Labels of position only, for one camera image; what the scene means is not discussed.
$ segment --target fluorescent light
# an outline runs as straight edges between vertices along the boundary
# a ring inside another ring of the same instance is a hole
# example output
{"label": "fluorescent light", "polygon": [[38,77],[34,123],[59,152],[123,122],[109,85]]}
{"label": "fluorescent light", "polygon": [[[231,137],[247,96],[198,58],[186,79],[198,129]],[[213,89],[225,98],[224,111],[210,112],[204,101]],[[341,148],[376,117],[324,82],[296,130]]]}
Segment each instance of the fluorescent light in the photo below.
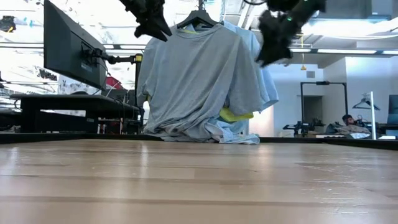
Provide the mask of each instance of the fluorescent light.
{"label": "fluorescent light", "polygon": [[0,47],[43,48],[43,47],[44,47],[44,44],[0,43]]}
{"label": "fluorescent light", "polygon": [[238,27],[242,27],[244,20],[246,19],[246,16],[248,15],[248,11],[249,11],[249,4],[245,4],[243,6],[242,12],[241,12],[241,16],[239,17],[239,21],[238,21]]}
{"label": "fluorescent light", "polygon": [[308,53],[311,49],[290,49],[294,53]]}
{"label": "fluorescent light", "polygon": [[113,49],[113,45],[112,44],[104,44],[104,47],[106,49]]}
{"label": "fluorescent light", "polygon": [[0,52],[25,52],[25,53],[33,53],[39,54],[43,53],[43,48],[12,48],[12,47],[0,47]]}
{"label": "fluorescent light", "polygon": [[385,50],[382,54],[398,55],[398,50]]}
{"label": "fluorescent light", "polygon": [[142,54],[141,50],[106,50],[106,53],[110,55],[135,55]]}
{"label": "fluorescent light", "polygon": [[145,45],[120,45],[121,49],[144,50]]}
{"label": "fluorescent light", "polygon": [[376,53],[376,50],[318,49],[318,53],[326,53],[326,54],[374,54],[374,53]]}

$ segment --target black desk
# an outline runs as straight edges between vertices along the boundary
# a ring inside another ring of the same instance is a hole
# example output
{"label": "black desk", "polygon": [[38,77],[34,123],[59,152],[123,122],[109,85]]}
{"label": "black desk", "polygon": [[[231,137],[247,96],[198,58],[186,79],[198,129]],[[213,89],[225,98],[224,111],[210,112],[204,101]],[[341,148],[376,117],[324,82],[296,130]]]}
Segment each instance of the black desk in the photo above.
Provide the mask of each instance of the black desk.
{"label": "black desk", "polygon": [[14,125],[18,125],[20,117],[20,112],[0,110],[0,131],[8,131]]}
{"label": "black desk", "polygon": [[[43,131],[39,128],[38,124],[46,124],[53,117],[57,117],[59,123],[63,123],[62,126],[72,126],[72,124],[65,124],[64,119],[66,117],[81,122],[82,119],[86,123],[90,123],[90,133],[96,133],[96,127],[98,126],[98,118],[133,118],[137,119],[140,112],[143,117],[144,110],[137,108],[126,103],[121,103],[112,98],[108,98],[101,95],[25,95],[25,94],[13,94],[10,98],[21,100],[22,118],[21,118],[21,132],[22,133],[37,133]],[[64,114],[46,113],[44,115],[40,110],[85,110],[86,117],[76,117]]]}

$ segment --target gray t-shirt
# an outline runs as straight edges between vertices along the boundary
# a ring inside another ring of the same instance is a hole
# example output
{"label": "gray t-shirt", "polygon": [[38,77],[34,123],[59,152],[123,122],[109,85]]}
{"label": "gray t-shirt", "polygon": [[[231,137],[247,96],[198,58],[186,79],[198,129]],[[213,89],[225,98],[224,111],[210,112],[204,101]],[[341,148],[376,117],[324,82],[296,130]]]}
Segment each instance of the gray t-shirt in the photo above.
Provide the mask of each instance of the gray t-shirt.
{"label": "gray t-shirt", "polygon": [[204,125],[224,104],[235,115],[261,110],[259,70],[240,36],[219,24],[198,34],[171,30],[167,42],[145,48],[137,88],[138,105],[150,96],[144,134],[206,141]]}

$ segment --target computer monitor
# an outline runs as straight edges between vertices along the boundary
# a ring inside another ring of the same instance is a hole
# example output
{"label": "computer monitor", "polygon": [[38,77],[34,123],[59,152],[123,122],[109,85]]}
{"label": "computer monitor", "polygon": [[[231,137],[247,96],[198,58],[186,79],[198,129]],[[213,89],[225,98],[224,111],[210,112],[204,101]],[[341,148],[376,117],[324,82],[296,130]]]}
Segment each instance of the computer monitor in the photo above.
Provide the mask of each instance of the computer monitor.
{"label": "computer monitor", "polygon": [[387,124],[398,124],[398,95],[390,95]]}
{"label": "computer monitor", "polygon": [[97,41],[61,9],[44,1],[44,67],[61,75],[105,89],[105,62],[98,57],[87,57],[83,51],[100,49]]}

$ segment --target desk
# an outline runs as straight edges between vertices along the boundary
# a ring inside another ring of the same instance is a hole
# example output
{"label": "desk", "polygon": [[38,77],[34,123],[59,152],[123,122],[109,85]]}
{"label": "desk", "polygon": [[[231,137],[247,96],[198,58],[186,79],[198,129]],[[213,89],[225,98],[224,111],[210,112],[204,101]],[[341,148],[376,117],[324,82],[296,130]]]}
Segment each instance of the desk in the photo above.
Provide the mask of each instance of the desk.
{"label": "desk", "polygon": [[81,139],[0,144],[0,156],[1,223],[382,224],[398,218],[394,151]]}
{"label": "desk", "polygon": [[[46,123],[45,117],[40,110],[85,110],[86,117],[84,120],[88,123],[98,124],[98,117],[102,118],[134,118],[142,113],[144,110],[126,103],[121,103],[112,98],[101,95],[25,95],[13,94],[10,98],[21,100],[22,118],[21,118],[21,132],[22,133],[37,133],[40,130],[39,123]],[[47,116],[58,116],[47,113]]]}

